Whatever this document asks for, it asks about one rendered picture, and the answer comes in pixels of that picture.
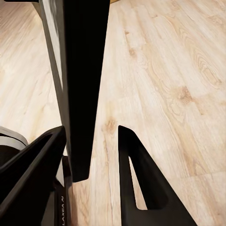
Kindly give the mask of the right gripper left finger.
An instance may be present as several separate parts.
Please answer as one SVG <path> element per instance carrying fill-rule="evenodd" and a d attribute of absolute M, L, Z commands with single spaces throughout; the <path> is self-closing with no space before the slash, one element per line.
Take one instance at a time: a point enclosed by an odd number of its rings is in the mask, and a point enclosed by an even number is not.
<path fill-rule="evenodd" d="M 47 130 L 0 166 L 0 226 L 40 226 L 66 144 L 64 125 Z"/>

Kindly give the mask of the poster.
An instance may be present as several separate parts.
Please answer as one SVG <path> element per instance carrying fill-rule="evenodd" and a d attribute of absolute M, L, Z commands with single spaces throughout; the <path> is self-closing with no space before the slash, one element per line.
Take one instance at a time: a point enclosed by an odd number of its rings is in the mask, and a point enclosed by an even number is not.
<path fill-rule="evenodd" d="M 89 178 L 110 0 L 39 0 L 72 182 Z"/>

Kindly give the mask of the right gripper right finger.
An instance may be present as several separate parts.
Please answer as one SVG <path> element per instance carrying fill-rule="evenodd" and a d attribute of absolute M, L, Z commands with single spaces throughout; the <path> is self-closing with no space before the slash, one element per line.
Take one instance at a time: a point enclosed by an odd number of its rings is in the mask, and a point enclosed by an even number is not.
<path fill-rule="evenodd" d="M 146 203 L 137 208 L 129 157 Z M 121 226 L 197 226 L 137 134 L 119 128 Z"/>

